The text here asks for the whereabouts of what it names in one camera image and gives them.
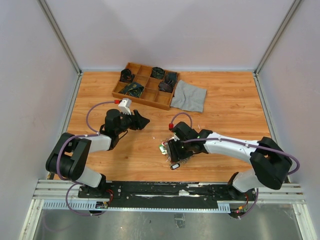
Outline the rolled dark tie right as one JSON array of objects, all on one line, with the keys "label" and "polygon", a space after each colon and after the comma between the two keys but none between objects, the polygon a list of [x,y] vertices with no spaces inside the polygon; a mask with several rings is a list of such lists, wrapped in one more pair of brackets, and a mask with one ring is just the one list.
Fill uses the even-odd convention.
[{"label": "rolled dark tie right", "polygon": [[178,80],[178,73],[177,72],[170,72],[168,71],[164,76],[164,82],[170,85],[172,88],[175,86]]}]

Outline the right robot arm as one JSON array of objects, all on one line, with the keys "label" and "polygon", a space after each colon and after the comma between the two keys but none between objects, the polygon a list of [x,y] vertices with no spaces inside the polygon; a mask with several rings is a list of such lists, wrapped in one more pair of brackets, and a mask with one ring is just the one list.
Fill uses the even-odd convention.
[{"label": "right robot arm", "polygon": [[244,193],[255,188],[279,190],[293,164],[289,154],[269,137],[242,140],[207,129],[197,132],[183,121],[170,123],[168,128],[174,134],[166,145],[173,164],[197,154],[219,154],[251,165],[247,171],[234,173],[222,190],[222,194],[232,200],[240,199]]}]

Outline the rolled dark tie back left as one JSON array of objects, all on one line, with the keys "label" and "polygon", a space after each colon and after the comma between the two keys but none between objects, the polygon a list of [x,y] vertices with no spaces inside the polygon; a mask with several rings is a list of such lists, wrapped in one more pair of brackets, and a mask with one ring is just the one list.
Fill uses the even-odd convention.
[{"label": "rolled dark tie back left", "polygon": [[120,79],[119,81],[122,83],[130,84],[133,82],[135,75],[129,68],[125,68],[120,72]]}]

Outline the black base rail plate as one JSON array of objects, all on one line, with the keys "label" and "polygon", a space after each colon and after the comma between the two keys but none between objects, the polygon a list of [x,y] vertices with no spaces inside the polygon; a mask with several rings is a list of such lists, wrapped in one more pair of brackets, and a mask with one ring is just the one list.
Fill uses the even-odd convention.
[{"label": "black base rail plate", "polygon": [[112,207],[143,210],[213,210],[219,201],[235,204],[256,198],[253,189],[231,196],[225,184],[200,182],[108,181],[102,195],[86,186],[78,191],[82,199],[107,199],[110,194]]}]

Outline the rolled green tie back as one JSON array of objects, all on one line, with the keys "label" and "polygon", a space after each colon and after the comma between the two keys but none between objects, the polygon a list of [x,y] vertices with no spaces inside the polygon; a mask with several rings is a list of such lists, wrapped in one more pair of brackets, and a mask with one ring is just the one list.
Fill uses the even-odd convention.
[{"label": "rolled green tie back", "polygon": [[152,69],[151,69],[151,77],[152,78],[155,78],[155,79],[159,79],[159,80],[161,80],[161,79],[163,79],[164,78],[164,76],[165,76],[165,70],[164,69],[162,69],[161,67],[153,67]]}]

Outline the rolled dark tie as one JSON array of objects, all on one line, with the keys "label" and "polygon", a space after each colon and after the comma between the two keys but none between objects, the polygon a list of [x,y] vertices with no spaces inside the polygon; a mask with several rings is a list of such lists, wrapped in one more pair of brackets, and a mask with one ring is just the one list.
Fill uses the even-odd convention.
[{"label": "rolled dark tie", "polygon": [[178,73],[177,72],[170,72],[168,71],[164,76],[164,82],[170,85],[172,88],[175,86],[178,80]]},{"label": "rolled dark tie", "polygon": [[119,81],[122,83],[130,84],[133,82],[135,75],[129,68],[125,68],[120,72],[120,79]]}]

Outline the grey folded cloth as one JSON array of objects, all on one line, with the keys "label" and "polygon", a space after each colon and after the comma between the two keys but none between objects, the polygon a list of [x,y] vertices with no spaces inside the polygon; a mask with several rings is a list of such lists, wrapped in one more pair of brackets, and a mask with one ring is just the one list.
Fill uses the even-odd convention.
[{"label": "grey folded cloth", "polygon": [[180,80],[176,85],[170,106],[184,111],[202,113],[206,94],[206,89]]}]

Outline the green key tag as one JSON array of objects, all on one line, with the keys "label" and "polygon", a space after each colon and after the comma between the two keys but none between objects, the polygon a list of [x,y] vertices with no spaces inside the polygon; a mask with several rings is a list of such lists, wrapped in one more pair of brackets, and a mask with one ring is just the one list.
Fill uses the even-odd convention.
[{"label": "green key tag", "polygon": [[167,155],[167,154],[168,154],[167,149],[166,149],[165,146],[160,145],[160,146],[159,146],[159,149],[160,149],[160,151],[161,151],[161,153],[162,153],[163,155]]}]

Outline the blue patterned tie front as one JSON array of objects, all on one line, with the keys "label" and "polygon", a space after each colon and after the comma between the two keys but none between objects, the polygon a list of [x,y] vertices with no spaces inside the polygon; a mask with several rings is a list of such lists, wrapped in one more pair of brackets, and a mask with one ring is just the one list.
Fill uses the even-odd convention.
[{"label": "blue patterned tie front", "polygon": [[145,87],[138,82],[128,83],[124,88],[122,88],[119,93],[128,95],[135,98],[140,98]]}]

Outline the black key tag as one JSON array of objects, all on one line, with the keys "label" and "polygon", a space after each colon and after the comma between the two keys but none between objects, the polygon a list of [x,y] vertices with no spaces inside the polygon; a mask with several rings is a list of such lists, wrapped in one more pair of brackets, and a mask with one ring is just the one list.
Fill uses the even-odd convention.
[{"label": "black key tag", "polygon": [[170,166],[170,169],[171,169],[171,170],[176,170],[176,169],[178,169],[180,166],[181,166],[181,165],[180,165],[179,163],[175,163],[175,164],[172,164],[172,165]]}]

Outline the wooden divided tray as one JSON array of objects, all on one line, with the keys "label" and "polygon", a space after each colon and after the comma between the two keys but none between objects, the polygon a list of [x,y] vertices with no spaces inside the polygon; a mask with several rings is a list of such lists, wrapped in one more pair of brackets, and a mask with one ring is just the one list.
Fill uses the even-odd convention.
[{"label": "wooden divided tray", "polygon": [[137,82],[144,86],[144,91],[140,98],[119,93],[128,83],[120,82],[120,77],[112,90],[112,96],[118,99],[129,98],[134,103],[142,104],[149,107],[154,107],[162,110],[169,110],[171,101],[175,93],[178,81],[180,80],[180,73],[172,70],[165,70],[167,72],[176,72],[178,74],[177,82],[173,87],[172,93],[159,91],[158,85],[163,79],[156,79],[151,77],[152,68],[155,66],[143,65],[134,62],[128,62],[124,69],[130,69],[135,75],[133,82]]}]

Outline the rolled purple tie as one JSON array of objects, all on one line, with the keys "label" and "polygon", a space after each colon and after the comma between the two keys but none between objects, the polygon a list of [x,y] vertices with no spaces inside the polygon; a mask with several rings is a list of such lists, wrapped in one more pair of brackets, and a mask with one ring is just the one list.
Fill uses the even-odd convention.
[{"label": "rolled purple tie", "polygon": [[167,83],[165,81],[161,81],[158,84],[158,90],[166,93],[172,93],[173,92],[173,86],[171,83]]}]

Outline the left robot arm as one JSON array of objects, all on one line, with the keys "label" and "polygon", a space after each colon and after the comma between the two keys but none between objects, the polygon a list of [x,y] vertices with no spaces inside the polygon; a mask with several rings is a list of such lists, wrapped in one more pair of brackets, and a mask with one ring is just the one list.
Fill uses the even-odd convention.
[{"label": "left robot arm", "polygon": [[113,150],[120,140],[120,134],[128,130],[142,130],[149,122],[137,110],[125,114],[117,109],[110,109],[106,112],[99,133],[63,133],[49,155],[45,168],[64,180],[85,185],[91,194],[101,198],[107,193],[106,176],[86,166],[88,155]]}]

